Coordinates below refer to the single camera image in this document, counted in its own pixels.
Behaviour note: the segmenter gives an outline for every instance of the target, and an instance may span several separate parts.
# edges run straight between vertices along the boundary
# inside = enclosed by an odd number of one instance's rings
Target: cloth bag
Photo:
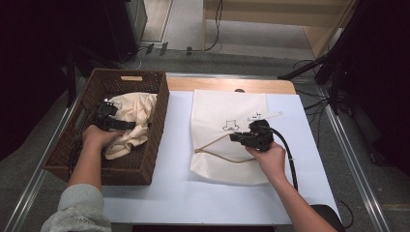
[[[148,124],[152,122],[157,95],[149,93],[129,93],[109,100],[118,108],[113,117],[117,120],[136,122],[133,130],[127,130],[104,150],[107,160],[114,160],[127,155],[132,146],[138,146],[148,140]]]
[[[190,118],[194,149],[190,170],[227,184],[268,182],[253,156],[229,138],[234,131],[249,131],[248,117],[266,112],[265,94],[195,90]]]

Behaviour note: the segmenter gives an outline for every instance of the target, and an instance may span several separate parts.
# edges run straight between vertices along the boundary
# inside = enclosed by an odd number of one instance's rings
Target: hand
[[[271,182],[286,179],[284,173],[286,151],[282,146],[273,142],[267,152],[260,152],[251,147],[246,147],[245,149],[258,160],[260,168]]]
[[[93,146],[102,149],[123,133],[123,131],[104,131],[95,125],[91,125],[82,134],[82,144],[83,146]]]

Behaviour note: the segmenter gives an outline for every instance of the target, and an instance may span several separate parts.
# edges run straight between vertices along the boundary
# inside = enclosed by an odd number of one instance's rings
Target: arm
[[[87,128],[82,134],[82,150],[68,187],[89,184],[101,190],[102,149],[121,134],[120,131],[100,130],[94,125]]]
[[[259,162],[269,182],[275,188],[296,231],[336,231],[324,218],[319,216],[287,181],[284,173],[285,150],[273,142],[265,153],[246,147]]]

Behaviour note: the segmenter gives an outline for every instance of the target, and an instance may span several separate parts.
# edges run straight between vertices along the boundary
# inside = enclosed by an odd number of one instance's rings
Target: person's right hand
[[[277,182],[286,179],[284,173],[284,161],[286,150],[282,146],[273,142],[271,148],[267,152],[260,152],[254,148],[245,148],[256,160],[271,182]]]

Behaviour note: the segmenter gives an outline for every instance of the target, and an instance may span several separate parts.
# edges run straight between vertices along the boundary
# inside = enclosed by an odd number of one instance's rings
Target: wicker basket
[[[129,80],[130,76],[142,80]],[[107,186],[150,185],[161,142],[169,90],[164,72],[140,72],[95,69],[88,80],[84,92],[68,124],[63,129],[57,144],[44,163],[44,169],[69,181],[70,153],[74,148],[74,135],[80,130],[78,121],[88,108],[91,111],[87,128],[96,114],[96,103],[106,98],[132,92],[145,92],[157,95],[153,122],[149,125],[148,141],[132,148],[132,151],[119,159],[107,160],[102,156],[102,184]]]

